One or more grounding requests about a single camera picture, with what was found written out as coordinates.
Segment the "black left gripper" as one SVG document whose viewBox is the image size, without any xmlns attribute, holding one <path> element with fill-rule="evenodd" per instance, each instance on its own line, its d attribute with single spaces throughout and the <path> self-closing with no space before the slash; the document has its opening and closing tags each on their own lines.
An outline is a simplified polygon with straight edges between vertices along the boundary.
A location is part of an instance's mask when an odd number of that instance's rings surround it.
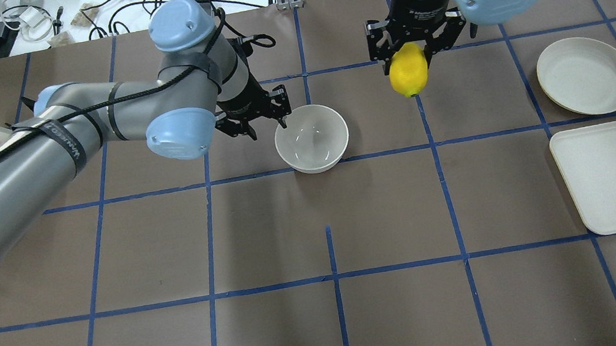
<svg viewBox="0 0 616 346">
<path fill-rule="evenodd" d="M 248 84 L 235 98 L 227 102 L 217 103 L 216 130 L 235 138 L 247 136 L 258 140 L 252 121 L 265 118 L 279 123 L 287 129 L 286 117 L 291 115 L 291 104 L 284 84 L 279 84 L 273 90 L 267 91 L 260 83 Z"/>
</svg>

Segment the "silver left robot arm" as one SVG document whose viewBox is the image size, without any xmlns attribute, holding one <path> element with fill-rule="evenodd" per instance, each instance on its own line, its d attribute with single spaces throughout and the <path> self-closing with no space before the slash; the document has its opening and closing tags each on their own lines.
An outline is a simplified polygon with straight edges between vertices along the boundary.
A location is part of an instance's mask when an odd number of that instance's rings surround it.
<svg viewBox="0 0 616 346">
<path fill-rule="evenodd" d="M 0 262 L 29 224 L 78 177 L 106 142 L 141 141 L 156 155 L 208 159 L 215 131 L 257 139 L 250 122 L 268 118 L 286 127 L 285 87 L 265 91 L 245 50 L 268 35 L 240 34 L 221 0 L 170 0 L 153 13 L 150 40 L 162 53 L 157 78 L 69 82 L 45 88 L 34 117 L 6 130 L 0 143 Z M 87 345 L 93 346 L 104 189 L 99 189 L 97 237 Z"/>
</svg>

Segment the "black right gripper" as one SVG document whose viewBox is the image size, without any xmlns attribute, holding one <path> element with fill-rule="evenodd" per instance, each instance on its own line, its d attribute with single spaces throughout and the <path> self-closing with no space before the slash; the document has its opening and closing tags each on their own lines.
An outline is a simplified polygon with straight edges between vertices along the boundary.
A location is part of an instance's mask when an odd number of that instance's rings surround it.
<svg viewBox="0 0 616 346">
<path fill-rule="evenodd" d="M 385 76 L 390 74 L 395 54 L 410 42 L 424 42 L 424 59 L 427 68 L 431 68 L 433 57 L 442 50 L 451 49 L 467 25 L 467 20 L 456 7 L 441 7 L 427 19 L 417 19 L 414 13 L 404 12 L 398 17 L 392 13 L 385 20 L 365 22 L 369 58 L 382 63 Z"/>
</svg>

